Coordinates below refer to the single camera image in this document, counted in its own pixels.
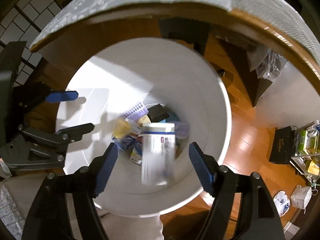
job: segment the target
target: black box with gold logo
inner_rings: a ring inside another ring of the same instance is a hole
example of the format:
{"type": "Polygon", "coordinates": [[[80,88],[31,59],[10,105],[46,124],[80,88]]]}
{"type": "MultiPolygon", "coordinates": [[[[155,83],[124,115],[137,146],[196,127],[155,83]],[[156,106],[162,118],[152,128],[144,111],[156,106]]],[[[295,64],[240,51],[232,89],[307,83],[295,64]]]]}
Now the black box with gold logo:
{"type": "Polygon", "coordinates": [[[269,161],[275,164],[289,164],[293,144],[294,131],[290,126],[276,130],[269,161]]]}

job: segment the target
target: screw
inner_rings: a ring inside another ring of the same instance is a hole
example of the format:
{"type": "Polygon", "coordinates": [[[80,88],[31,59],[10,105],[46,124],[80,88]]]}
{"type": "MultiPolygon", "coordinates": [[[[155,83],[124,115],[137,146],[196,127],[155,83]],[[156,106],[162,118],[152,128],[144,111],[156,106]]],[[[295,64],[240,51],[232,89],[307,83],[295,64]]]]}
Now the screw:
{"type": "Polygon", "coordinates": [[[88,166],[82,166],[79,170],[80,173],[86,173],[89,170],[88,166]]]}
{"type": "Polygon", "coordinates": [[[229,169],[228,169],[227,166],[221,165],[221,166],[219,167],[219,170],[222,171],[222,172],[228,172],[229,169]]]}
{"type": "Polygon", "coordinates": [[[47,178],[48,178],[48,179],[53,179],[54,176],[56,176],[56,174],[54,174],[53,172],[50,172],[50,173],[47,175],[47,178]]]}
{"type": "Polygon", "coordinates": [[[252,177],[254,177],[255,179],[259,179],[259,178],[260,178],[260,174],[257,173],[257,172],[253,172],[251,175],[252,175],[252,177]]]}
{"type": "Polygon", "coordinates": [[[62,155],[58,155],[57,160],[58,160],[59,162],[63,162],[64,157],[63,157],[62,155]]]}

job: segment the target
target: blue stripe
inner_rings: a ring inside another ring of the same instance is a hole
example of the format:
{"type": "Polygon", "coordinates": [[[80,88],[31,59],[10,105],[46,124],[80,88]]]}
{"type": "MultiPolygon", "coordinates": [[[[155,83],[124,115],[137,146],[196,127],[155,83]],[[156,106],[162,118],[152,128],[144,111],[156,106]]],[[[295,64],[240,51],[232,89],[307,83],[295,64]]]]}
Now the blue stripe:
{"type": "Polygon", "coordinates": [[[163,134],[163,135],[175,134],[175,132],[149,132],[149,131],[144,131],[142,133],[143,134],[163,134]]]}

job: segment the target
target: orange wooden floor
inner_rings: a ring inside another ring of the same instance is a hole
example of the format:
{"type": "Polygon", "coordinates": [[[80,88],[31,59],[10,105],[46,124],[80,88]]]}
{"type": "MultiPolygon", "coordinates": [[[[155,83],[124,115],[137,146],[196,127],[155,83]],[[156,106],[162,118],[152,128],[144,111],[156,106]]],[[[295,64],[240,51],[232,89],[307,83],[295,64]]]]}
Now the orange wooden floor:
{"type": "MultiPolygon", "coordinates": [[[[151,20],[148,21],[150,21],[148,22],[148,28],[151,29],[150,36],[159,37],[160,33],[157,29],[157,22],[154,21],[154,24],[152,24],[151,20]]],[[[135,26],[133,29],[137,33],[139,31],[145,33],[145,30],[140,28],[140,19],[132,20],[131,24],[135,26]]],[[[294,169],[289,165],[276,165],[268,162],[274,129],[265,129],[257,126],[255,109],[252,108],[249,96],[235,66],[219,40],[211,35],[209,36],[204,56],[215,68],[224,68],[226,70],[226,76],[222,79],[227,88],[231,103],[232,134],[224,164],[232,171],[240,174],[249,175],[253,171],[257,171],[262,175],[272,196],[279,190],[284,190],[290,196],[296,185],[300,184],[303,186],[305,182],[300,176],[295,175],[294,169]]],[[[78,67],[55,67],[42,60],[38,68],[31,75],[28,83],[43,81],[53,89],[59,90],[66,88],[78,67]]],[[[59,104],[42,103],[28,115],[29,125],[48,132],[54,132],[58,106],[59,104]]],[[[235,228],[239,200],[240,196],[237,195],[226,233],[227,239],[232,237],[232,232],[235,228]]],[[[212,199],[207,193],[203,192],[184,207],[162,215],[161,220],[164,224],[163,234],[165,238],[179,239],[196,222],[203,218],[205,212],[201,211],[210,209],[211,204],[212,199]]],[[[283,226],[293,217],[295,211],[296,208],[290,207],[287,214],[281,218],[283,226]]]]}

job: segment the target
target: white paper bag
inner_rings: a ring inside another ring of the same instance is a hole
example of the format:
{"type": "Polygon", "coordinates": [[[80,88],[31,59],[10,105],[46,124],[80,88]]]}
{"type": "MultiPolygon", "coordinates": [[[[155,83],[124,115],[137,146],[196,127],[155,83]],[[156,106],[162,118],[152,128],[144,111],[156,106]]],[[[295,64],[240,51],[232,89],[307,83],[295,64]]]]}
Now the white paper bag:
{"type": "Polygon", "coordinates": [[[276,205],[276,209],[280,217],[284,216],[290,208],[290,200],[284,191],[279,191],[273,198],[273,202],[276,205]]]}
{"type": "Polygon", "coordinates": [[[301,187],[297,185],[291,195],[291,204],[293,207],[305,209],[312,195],[311,187],[301,187]]]}

